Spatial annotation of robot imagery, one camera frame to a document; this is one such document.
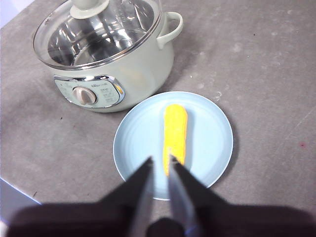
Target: gray tablecloth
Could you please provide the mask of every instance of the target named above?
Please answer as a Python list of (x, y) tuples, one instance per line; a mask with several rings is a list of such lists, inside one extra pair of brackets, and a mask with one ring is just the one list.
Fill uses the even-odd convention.
[[(65, 101), (32, 34), (62, 1), (36, 0), (1, 30), (1, 176), (40, 202), (95, 201), (122, 179), (112, 142), (127, 111)], [(316, 1), (162, 0), (182, 34), (163, 91), (214, 101), (233, 127), (231, 162), (212, 189), (232, 203), (316, 215)], [(168, 215), (155, 201), (154, 219)]]

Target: pot handle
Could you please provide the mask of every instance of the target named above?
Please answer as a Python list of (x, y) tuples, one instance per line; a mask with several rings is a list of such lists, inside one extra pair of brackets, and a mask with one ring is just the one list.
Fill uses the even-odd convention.
[[(168, 23), (170, 22), (170, 20), (179, 20), (179, 25), (177, 26), (176, 29), (174, 29), (170, 33), (165, 34), (165, 32), (168, 31)], [(182, 29), (183, 29), (182, 16), (177, 12), (172, 12), (172, 11), (166, 12), (162, 30), (157, 37), (157, 43), (158, 43), (159, 49), (163, 49), (166, 43), (176, 38), (181, 33)]]

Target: corn cob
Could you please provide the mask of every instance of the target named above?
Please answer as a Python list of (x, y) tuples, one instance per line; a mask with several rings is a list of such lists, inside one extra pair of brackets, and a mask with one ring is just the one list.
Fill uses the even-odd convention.
[(169, 155), (173, 155), (183, 165), (186, 156), (188, 115), (181, 105), (167, 106), (164, 112), (163, 169), (169, 175)]

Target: glass lid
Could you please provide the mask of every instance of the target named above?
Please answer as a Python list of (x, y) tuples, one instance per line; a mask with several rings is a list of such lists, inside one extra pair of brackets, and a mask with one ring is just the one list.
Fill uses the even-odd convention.
[(92, 16), (73, 2), (66, 1), (53, 11), (33, 41), (38, 58), (61, 70), (112, 62), (145, 41), (161, 18), (160, 0), (96, 0), (103, 9)]

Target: white pot body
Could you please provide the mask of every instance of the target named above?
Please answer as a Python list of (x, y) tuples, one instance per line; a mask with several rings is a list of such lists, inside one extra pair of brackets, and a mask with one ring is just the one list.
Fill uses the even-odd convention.
[[(177, 17), (180, 20), (179, 26), (173, 32), (168, 33), (168, 20), (176, 19)], [(67, 82), (60, 83), (61, 81), (59, 80), (55, 80), (55, 82), (65, 98), (78, 106), (102, 113), (122, 111), (131, 108), (154, 94), (166, 81), (174, 59), (171, 40), (179, 35), (182, 27), (182, 17), (178, 13), (167, 12), (162, 15), (153, 33), (136, 49), (123, 55), (121, 58), (103, 66), (84, 70), (66, 71), (49, 68), (53, 75), (61, 78), (90, 78), (100, 75), (115, 78), (123, 90), (118, 90), (118, 93), (121, 92), (120, 96), (123, 98), (120, 98), (121, 101), (118, 104), (106, 105), (101, 103), (104, 100), (103, 95), (99, 91), (95, 91), (96, 87), (91, 87), (93, 86), (91, 81), (72, 82), (69, 84)], [(82, 105), (76, 96), (71, 93), (76, 86), (92, 90), (99, 97), (98, 102), (94, 105)]]

